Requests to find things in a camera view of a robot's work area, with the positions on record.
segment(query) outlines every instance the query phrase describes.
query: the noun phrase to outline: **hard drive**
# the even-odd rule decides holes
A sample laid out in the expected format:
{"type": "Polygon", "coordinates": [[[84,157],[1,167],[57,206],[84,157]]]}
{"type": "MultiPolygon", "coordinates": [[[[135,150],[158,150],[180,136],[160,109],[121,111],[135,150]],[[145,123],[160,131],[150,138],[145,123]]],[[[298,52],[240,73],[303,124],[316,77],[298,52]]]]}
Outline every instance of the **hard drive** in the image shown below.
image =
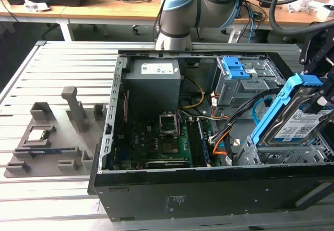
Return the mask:
{"type": "Polygon", "coordinates": [[[257,146],[307,145],[326,123],[334,118],[334,106],[317,114],[304,113],[306,102],[322,86],[315,76],[298,75],[288,79],[277,99],[251,134],[257,146]]]}

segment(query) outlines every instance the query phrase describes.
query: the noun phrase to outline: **label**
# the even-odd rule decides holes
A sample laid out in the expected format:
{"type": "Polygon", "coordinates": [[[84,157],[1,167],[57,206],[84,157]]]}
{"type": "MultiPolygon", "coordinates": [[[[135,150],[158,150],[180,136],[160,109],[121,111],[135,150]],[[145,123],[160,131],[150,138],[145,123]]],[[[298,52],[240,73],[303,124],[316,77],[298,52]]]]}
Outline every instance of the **label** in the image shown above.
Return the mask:
{"type": "Polygon", "coordinates": [[[211,99],[211,104],[213,107],[216,107],[217,106],[217,98],[212,98],[211,99]]]}
{"type": "Polygon", "coordinates": [[[30,151],[32,154],[45,154],[44,151],[30,151]]]}
{"type": "Polygon", "coordinates": [[[232,160],[229,158],[229,156],[226,155],[226,165],[232,166],[232,160]]]}
{"type": "Polygon", "coordinates": [[[172,63],[144,63],[141,65],[141,74],[173,74],[172,63]]]}
{"type": "Polygon", "coordinates": [[[276,134],[275,140],[294,142],[307,137],[322,120],[326,119],[326,115],[330,114],[333,109],[333,107],[327,107],[317,114],[303,113],[301,109],[297,109],[276,134]]]}
{"type": "Polygon", "coordinates": [[[175,213],[176,209],[180,208],[186,200],[185,195],[180,196],[168,196],[165,200],[164,209],[166,213],[175,213]]]}
{"type": "Polygon", "coordinates": [[[255,71],[255,69],[245,69],[245,72],[246,73],[254,73],[254,74],[256,74],[256,71],[255,71]]]}

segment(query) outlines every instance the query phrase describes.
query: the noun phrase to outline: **metal table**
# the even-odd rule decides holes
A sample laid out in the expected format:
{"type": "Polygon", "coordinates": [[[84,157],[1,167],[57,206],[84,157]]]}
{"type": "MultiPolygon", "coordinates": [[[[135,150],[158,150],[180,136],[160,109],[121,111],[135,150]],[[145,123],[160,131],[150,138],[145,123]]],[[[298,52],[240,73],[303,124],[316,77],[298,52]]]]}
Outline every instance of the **metal table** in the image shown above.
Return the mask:
{"type": "MultiPolygon", "coordinates": [[[[67,108],[61,91],[64,86],[76,86],[85,108],[106,103],[118,49],[152,48],[151,43],[37,43],[0,94],[0,230],[249,230],[250,226],[251,230],[315,230],[319,226],[333,230],[334,195],[303,212],[111,223],[99,199],[87,195],[88,176],[3,176],[35,101],[47,101],[52,109],[67,108]]],[[[293,71],[301,70],[295,45],[198,43],[194,49],[278,51],[293,71]]]]}

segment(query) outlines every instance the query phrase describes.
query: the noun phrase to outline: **circuit board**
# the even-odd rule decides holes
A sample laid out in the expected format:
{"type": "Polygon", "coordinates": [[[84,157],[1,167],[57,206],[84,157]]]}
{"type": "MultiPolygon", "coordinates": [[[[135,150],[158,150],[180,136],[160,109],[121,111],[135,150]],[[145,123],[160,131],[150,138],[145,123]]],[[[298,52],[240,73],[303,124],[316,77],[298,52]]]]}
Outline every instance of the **circuit board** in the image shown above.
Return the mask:
{"type": "MultiPolygon", "coordinates": [[[[202,121],[205,140],[212,134],[209,121],[202,121]]],[[[177,136],[160,135],[158,122],[133,122],[128,135],[121,136],[115,152],[115,170],[148,169],[147,163],[187,162],[193,167],[192,151],[187,132],[187,121],[180,120],[177,136]]]]}

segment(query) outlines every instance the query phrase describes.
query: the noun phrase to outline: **floor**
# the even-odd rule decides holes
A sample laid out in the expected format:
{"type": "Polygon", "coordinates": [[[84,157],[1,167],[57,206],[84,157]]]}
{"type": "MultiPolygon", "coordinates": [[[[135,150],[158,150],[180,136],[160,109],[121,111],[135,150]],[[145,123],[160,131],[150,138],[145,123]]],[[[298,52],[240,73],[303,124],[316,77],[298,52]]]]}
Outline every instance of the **floor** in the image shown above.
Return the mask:
{"type": "MultiPolygon", "coordinates": [[[[42,33],[47,30],[46,24],[39,23],[15,23],[16,32],[10,34],[5,31],[0,34],[0,91],[6,86],[19,65],[31,51],[36,41],[42,39],[42,33]]],[[[139,26],[138,35],[134,35],[131,26],[110,25],[108,26],[109,36],[104,37],[102,26],[98,25],[94,30],[93,25],[72,25],[76,41],[152,41],[152,27],[139,26]]],[[[245,32],[246,37],[240,39],[241,43],[247,43],[249,31],[245,32]]],[[[193,42],[199,42],[196,30],[191,31],[193,42]]],[[[50,32],[47,37],[50,41],[63,40],[60,28],[50,32]]],[[[205,29],[201,42],[228,42],[229,35],[222,34],[218,29],[205,29]]],[[[282,36],[273,32],[269,34],[269,43],[286,43],[282,36]]]]}

